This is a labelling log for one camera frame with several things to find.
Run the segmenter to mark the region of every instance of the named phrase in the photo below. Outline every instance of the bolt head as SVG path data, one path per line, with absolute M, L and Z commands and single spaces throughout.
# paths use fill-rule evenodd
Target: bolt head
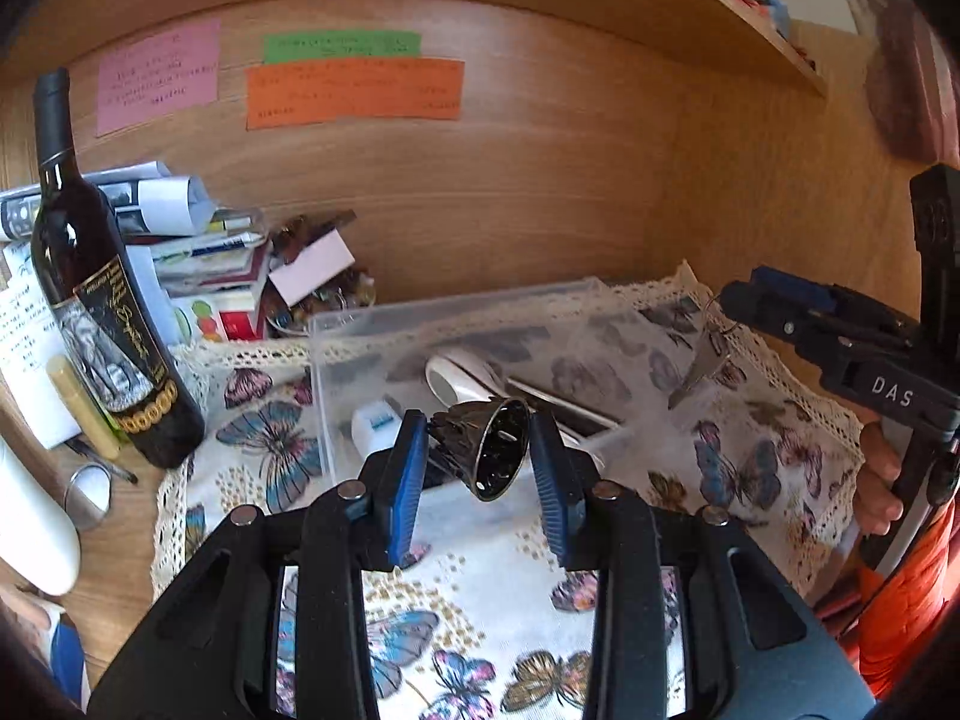
M 618 485 L 616 482 L 611 482 L 608 479 L 601 479 L 593 486 L 594 498 L 599 498 L 602 501 L 616 501 L 617 498 L 620 498 L 620 494 L 623 492 L 623 488 Z
M 230 512 L 230 522 L 243 527 L 244 525 L 250 525 L 258 514 L 260 514 L 260 509 L 252 504 L 245 503 Z
M 367 494 L 367 486 L 359 479 L 347 479 L 337 485 L 337 494 L 344 501 L 358 501 Z
M 707 525 L 726 525 L 730 522 L 730 512 L 722 506 L 704 506 L 700 516 Z

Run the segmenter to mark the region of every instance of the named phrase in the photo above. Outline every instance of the hand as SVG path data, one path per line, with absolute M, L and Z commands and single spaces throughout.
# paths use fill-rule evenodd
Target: hand
M 904 515 L 904 504 L 890 491 L 901 472 L 901 459 L 883 437 L 879 418 L 863 426 L 860 449 L 867 461 L 856 475 L 853 515 L 863 533 L 883 536 L 890 523 Z

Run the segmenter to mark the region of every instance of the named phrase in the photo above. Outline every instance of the key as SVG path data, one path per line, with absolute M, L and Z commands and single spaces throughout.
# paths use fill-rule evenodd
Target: key
M 727 337 L 719 326 L 707 320 L 704 331 L 697 338 L 697 346 L 693 350 L 693 362 L 686 372 L 680 386 L 671 392 L 666 407 L 674 410 L 683 399 L 690 395 L 704 379 L 709 379 L 723 367 L 723 363 L 730 360 L 731 348 Z

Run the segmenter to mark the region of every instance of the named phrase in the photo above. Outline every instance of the pink sticky note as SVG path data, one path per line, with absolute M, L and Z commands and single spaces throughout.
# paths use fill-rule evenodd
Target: pink sticky note
M 270 280 L 288 306 L 299 303 L 355 260 L 340 233 L 334 230 L 312 242 L 289 265 L 270 272 Z
M 100 63 L 97 135 L 213 103 L 220 66 L 220 19 L 186 23 Z

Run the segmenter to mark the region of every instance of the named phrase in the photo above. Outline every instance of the metal bell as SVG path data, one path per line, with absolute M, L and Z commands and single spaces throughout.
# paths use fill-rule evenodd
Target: metal bell
M 530 436 L 530 410 L 515 397 L 458 403 L 427 425 L 438 445 L 430 458 L 484 503 L 500 498 L 520 470 Z

